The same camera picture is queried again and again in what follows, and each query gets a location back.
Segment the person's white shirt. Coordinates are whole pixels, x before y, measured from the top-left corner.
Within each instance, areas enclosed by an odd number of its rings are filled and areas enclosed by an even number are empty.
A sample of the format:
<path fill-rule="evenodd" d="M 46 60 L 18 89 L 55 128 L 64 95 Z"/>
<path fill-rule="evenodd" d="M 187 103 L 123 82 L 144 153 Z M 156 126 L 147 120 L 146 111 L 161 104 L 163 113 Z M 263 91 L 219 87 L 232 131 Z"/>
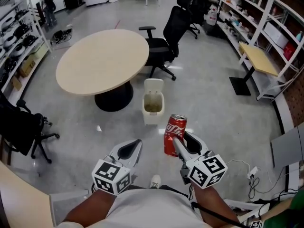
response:
<path fill-rule="evenodd" d="M 212 228 L 188 198 L 171 190 L 135 189 L 118 195 L 105 219 L 88 228 Z"/>

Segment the grey panel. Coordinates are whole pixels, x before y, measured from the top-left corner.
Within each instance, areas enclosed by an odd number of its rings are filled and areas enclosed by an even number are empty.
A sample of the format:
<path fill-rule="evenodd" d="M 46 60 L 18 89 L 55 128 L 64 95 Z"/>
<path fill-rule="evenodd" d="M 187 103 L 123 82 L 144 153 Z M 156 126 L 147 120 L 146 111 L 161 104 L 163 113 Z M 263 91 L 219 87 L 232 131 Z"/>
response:
<path fill-rule="evenodd" d="M 304 123 L 272 140 L 271 150 L 277 169 L 304 160 Z"/>

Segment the person's right forearm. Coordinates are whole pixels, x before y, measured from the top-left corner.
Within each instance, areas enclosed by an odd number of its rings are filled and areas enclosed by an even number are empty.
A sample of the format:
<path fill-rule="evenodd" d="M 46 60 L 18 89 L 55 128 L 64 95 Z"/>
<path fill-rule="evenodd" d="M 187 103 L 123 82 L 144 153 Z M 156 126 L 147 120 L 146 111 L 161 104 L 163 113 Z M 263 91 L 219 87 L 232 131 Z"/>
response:
<path fill-rule="evenodd" d="M 239 222 L 233 210 L 224 202 L 218 192 L 212 187 L 201 189 L 194 182 L 191 182 L 194 188 L 196 202 L 202 207 L 216 212 L 230 220 Z M 202 219 L 205 223 L 213 228 L 231 228 L 232 225 L 222 221 L 204 211 L 200 211 Z"/>

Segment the grey gripper device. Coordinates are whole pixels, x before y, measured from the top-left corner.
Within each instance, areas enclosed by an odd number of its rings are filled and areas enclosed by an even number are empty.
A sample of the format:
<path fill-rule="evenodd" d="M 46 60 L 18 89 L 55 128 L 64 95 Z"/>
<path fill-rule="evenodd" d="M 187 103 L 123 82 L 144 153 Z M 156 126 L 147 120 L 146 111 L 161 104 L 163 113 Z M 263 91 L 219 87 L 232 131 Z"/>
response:
<path fill-rule="evenodd" d="M 246 225 L 249 228 L 263 228 L 263 222 L 261 220 L 248 219 Z"/>

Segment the large clear water bottle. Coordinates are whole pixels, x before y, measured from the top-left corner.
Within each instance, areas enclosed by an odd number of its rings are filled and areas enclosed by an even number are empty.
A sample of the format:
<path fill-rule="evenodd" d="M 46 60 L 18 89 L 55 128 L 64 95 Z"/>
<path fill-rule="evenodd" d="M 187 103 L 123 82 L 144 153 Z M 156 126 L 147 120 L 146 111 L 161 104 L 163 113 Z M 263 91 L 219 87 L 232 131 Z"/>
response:
<path fill-rule="evenodd" d="M 217 22 L 217 9 L 212 8 L 205 15 L 205 21 L 210 26 L 215 26 Z"/>

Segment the row of white black helmets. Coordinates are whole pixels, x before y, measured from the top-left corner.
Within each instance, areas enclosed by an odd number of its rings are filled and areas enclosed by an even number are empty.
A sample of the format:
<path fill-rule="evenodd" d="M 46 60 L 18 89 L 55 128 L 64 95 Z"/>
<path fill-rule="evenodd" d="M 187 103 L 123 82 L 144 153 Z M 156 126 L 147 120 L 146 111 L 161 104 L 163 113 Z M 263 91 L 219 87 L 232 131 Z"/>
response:
<path fill-rule="evenodd" d="M 29 9 L 16 9 L 0 20 L 0 87 L 43 39 Z"/>

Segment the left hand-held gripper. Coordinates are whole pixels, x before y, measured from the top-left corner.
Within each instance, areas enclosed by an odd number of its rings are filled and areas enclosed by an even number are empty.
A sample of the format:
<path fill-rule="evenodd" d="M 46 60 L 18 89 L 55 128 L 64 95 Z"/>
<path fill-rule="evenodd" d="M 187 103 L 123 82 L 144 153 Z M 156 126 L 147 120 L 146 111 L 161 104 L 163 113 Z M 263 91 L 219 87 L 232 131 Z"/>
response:
<path fill-rule="evenodd" d="M 99 160 L 92 171 L 95 187 L 106 193 L 117 196 L 133 183 L 135 166 L 141 151 L 142 140 L 128 140 L 116 145 L 110 153 L 115 163 Z"/>

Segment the brown cardboard box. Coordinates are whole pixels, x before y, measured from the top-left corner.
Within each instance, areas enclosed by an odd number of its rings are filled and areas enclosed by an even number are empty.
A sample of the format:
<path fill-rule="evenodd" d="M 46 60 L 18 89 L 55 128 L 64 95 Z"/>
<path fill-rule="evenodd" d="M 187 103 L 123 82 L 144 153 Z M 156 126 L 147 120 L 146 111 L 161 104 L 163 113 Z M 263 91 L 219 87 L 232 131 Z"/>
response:
<path fill-rule="evenodd" d="M 19 67 L 19 74 L 22 78 L 26 78 L 30 72 L 32 71 L 33 67 L 36 65 L 35 63 L 35 56 L 29 55 L 25 58 L 22 62 L 22 65 Z"/>

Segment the round beige table black base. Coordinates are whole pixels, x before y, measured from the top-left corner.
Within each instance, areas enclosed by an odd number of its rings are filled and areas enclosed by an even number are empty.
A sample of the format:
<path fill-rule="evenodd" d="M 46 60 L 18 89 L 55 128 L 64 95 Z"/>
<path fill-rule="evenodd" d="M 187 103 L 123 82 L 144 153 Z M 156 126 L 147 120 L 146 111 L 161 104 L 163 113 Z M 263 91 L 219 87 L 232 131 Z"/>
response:
<path fill-rule="evenodd" d="M 149 45 L 140 34 L 125 30 L 103 30 L 71 46 L 60 59 L 56 80 L 66 92 L 94 96 L 106 112 L 125 108 L 133 98 L 130 83 L 145 66 Z"/>

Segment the white appliance box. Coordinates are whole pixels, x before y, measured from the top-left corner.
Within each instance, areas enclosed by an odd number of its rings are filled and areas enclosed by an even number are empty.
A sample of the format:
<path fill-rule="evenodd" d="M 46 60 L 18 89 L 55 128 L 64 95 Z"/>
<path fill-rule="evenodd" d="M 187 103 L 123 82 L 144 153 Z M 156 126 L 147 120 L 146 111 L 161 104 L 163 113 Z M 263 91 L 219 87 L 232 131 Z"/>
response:
<path fill-rule="evenodd" d="M 281 49 L 284 49 L 288 43 L 288 39 L 270 22 L 267 22 L 264 28 L 264 32 L 278 45 Z"/>

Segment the white trash bin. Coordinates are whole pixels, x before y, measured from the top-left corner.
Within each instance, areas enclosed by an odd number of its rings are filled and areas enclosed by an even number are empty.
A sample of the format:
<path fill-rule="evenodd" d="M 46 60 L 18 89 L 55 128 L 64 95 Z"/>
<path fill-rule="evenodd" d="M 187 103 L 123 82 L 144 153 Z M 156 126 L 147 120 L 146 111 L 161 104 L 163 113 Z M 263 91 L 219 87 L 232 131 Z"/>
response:
<path fill-rule="evenodd" d="M 161 121 L 165 109 L 163 86 L 162 79 L 149 78 L 144 81 L 142 114 L 145 125 L 158 125 Z"/>

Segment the cream storage box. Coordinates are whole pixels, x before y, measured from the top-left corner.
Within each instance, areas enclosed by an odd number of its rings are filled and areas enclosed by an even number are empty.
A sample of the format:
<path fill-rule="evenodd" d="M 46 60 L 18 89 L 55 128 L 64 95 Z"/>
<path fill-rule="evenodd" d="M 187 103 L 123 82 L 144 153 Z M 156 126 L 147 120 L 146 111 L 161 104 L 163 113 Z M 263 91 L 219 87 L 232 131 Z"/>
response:
<path fill-rule="evenodd" d="M 35 59 L 40 59 L 43 58 L 47 52 L 48 52 L 47 45 L 45 43 L 41 43 L 39 46 L 37 45 L 32 49 L 31 54 Z"/>

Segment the red soda can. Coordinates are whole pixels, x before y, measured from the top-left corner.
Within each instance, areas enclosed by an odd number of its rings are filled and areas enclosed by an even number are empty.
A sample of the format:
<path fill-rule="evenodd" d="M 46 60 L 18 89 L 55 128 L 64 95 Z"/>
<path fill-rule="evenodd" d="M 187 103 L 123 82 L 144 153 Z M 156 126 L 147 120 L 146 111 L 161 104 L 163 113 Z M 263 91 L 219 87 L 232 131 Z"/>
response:
<path fill-rule="evenodd" d="M 183 140 L 187 125 L 187 118 L 183 115 L 172 114 L 168 120 L 164 133 L 164 153 L 166 155 L 177 157 L 175 147 L 173 146 L 173 138 L 177 137 Z"/>

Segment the white metal helmet shelf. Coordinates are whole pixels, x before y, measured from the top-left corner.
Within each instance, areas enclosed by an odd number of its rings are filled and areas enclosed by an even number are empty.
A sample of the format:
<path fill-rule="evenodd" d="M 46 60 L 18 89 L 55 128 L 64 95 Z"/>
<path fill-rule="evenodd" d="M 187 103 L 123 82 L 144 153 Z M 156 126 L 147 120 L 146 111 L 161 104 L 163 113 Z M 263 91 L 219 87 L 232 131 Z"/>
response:
<path fill-rule="evenodd" d="M 19 100 L 21 98 L 24 90 L 26 89 L 27 85 L 29 84 L 36 69 L 38 68 L 40 63 L 43 61 L 43 59 L 46 57 L 46 55 L 49 52 L 51 52 L 50 44 L 49 44 L 48 40 L 46 39 L 46 37 L 43 33 L 43 30 L 40 26 L 40 17 L 38 15 L 37 9 L 34 8 L 31 0 L 23 0 L 21 2 L 15 2 L 14 0 L 9 0 L 6 5 L 0 5 L 0 20 L 4 19 L 7 15 L 9 15 L 12 11 L 14 11 L 16 9 L 19 9 L 19 10 L 29 9 L 31 11 L 33 18 L 35 18 L 35 20 L 37 21 L 36 26 L 34 28 L 38 29 L 39 34 L 41 35 L 41 38 L 43 39 L 43 41 L 41 43 L 45 43 L 47 45 L 48 52 L 44 55 L 43 58 L 35 59 L 36 65 L 33 67 L 32 71 L 26 78 L 21 77 L 21 75 L 19 74 L 19 67 L 18 67 L 16 69 L 15 73 L 11 76 L 10 80 L 7 81 L 3 87 L 0 87 L 0 90 L 2 91 L 2 93 L 13 104 L 16 103 L 17 100 Z"/>

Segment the small yellow-topped table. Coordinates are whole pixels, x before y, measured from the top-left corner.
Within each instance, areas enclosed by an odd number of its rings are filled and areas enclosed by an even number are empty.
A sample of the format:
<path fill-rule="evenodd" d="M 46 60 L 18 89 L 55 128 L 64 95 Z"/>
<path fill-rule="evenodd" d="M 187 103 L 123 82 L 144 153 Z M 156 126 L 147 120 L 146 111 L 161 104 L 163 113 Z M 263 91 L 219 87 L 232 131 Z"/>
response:
<path fill-rule="evenodd" d="M 278 76 L 278 73 L 264 51 L 258 47 L 239 42 L 239 48 L 243 52 L 243 56 L 248 59 L 251 66 L 243 78 L 230 77 L 229 79 L 236 95 L 250 96 L 251 93 L 247 86 L 247 81 L 255 72 L 275 77 Z"/>

